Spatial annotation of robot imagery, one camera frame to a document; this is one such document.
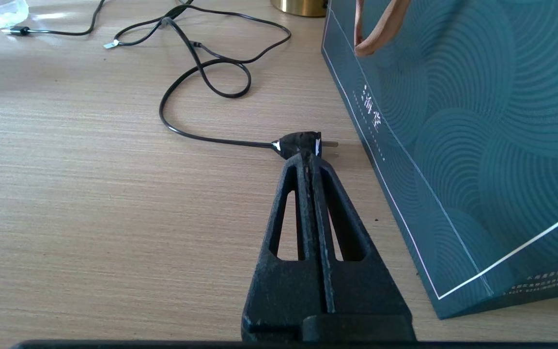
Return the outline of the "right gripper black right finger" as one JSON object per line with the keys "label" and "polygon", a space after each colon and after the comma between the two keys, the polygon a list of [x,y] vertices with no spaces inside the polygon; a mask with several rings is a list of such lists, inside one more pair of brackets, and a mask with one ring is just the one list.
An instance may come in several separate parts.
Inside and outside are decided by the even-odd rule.
{"label": "right gripper black right finger", "polygon": [[310,159],[324,312],[312,342],[414,342],[412,314],[332,166]]}

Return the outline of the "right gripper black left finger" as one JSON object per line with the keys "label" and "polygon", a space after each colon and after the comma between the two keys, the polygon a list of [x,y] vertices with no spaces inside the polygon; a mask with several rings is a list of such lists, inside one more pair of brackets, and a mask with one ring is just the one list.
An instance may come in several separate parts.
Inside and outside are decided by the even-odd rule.
{"label": "right gripper black left finger", "polygon": [[[325,309],[320,248],[305,156],[283,166],[248,296],[242,311],[244,342],[298,342],[303,321]],[[288,195],[296,198],[296,261],[277,256]]]}

